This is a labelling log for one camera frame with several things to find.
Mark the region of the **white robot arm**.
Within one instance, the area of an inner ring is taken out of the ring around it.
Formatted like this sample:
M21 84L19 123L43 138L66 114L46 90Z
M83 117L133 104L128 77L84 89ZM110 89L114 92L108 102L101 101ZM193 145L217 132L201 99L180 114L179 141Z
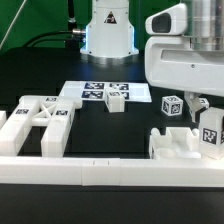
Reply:
M180 90L196 121L201 94L224 97L224 0L180 0L145 21L145 76L155 87ZM119 63L138 54L129 0L92 0L92 19L80 53Z

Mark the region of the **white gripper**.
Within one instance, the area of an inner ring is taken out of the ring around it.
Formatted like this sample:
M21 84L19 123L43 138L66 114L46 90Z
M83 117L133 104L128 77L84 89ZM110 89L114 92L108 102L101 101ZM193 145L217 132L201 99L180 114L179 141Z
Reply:
M224 96L224 3L179 3L146 19L150 85L184 92L193 122L201 94Z

